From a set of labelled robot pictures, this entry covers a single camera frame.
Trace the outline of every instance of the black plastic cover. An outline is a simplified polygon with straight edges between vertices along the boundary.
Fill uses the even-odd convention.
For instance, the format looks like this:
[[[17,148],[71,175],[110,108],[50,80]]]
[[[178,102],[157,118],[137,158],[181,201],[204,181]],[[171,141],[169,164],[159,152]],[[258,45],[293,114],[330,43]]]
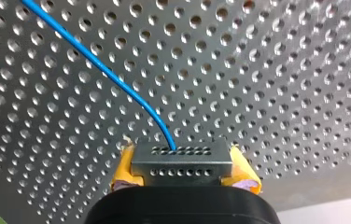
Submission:
[[[260,196],[232,187],[133,187],[105,196],[85,224],[279,224]]]

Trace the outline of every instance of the gray metal block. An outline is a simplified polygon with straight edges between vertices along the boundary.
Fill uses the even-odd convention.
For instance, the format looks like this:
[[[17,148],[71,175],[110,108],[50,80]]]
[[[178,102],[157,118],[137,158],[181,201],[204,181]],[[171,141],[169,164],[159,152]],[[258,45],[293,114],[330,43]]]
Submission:
[[[139,143],[132,160],[132,174],[144,178],[146,186],[219,185],[230,176],[232,159],[224,139],[185,143],[177,151],[158,143]]]

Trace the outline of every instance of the perforated metal sheet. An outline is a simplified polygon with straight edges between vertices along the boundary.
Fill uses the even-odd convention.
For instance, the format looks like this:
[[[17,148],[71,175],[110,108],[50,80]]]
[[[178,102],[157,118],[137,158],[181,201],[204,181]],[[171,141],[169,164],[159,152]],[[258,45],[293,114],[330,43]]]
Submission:
[[[294,190],[306,192],[351,165],[351,0],[40,3],[157,108],[176,141],[226,136],[266,188],[303,180]],[[44,22],[0,0],[0,190],[20,194],[0,210],[80,223],[108,193],[123,135],[163,141]]]

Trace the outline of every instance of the yellow plastic part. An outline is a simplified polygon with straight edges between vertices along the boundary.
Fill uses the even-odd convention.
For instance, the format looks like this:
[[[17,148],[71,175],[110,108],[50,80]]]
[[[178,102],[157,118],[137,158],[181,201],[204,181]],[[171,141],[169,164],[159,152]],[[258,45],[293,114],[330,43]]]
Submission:
[[[238,147],[233,146],[231,148],[231,158],[232,158],[232,176],[225,177],[221,179],[221,184],[223,186],[232,186],[233,184],[243,181],[243,180],[254,180],[258,183],[256,187],[250,187],[250,191],[259,194],[262,188],[262,183],[260,178],[254,172],[254,170],[249,165],[243,153]]]
[[[130,173],[133,153],[133,144],[130,144],[123,149],[117,171],[115,172],[114,178],[112,178],[111,181],[111,188],[113,188],[113,185],[116,180],[123,180],[131,184],[144,186],[144,179],[142,176],[132,176],[132,174]]]

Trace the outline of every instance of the blue cable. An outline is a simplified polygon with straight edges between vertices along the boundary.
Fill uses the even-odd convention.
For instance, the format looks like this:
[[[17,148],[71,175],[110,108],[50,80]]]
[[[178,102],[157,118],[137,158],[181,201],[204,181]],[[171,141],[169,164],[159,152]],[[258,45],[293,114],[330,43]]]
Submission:
[[[135,101],[140,104],[149,115],[156,121],[164,137],[169,144],[170,149],[176,150],[176,143],[173,140],[172,135],[166,127],[166,124],[161,120],[161,117],[156,113],[156,111],[145,101],[136,91],[130,88],[126,83],[122,82],[117,75],[115,75],[110,69],[108,69],[105,64],[103,64],[98,58],[96,58],[88,49],[85,48],[81,43],[79,43],[70,33],[68,33],[55,19],[53,19],[48,13],[46,13],[39,5],[37,5],[34,0],[21,0],[30,10],[32,10],[39,18],[45,21],[53,30],[59,33],[68,43],[70,43],[74,48],[76,48],[81,54],[83,54],[92,64],[94,64],[98,69],[104,72],[109,79],[111,79],[115,84],[117,84],[121,89],[126,91],[130,96],[135,99]]]

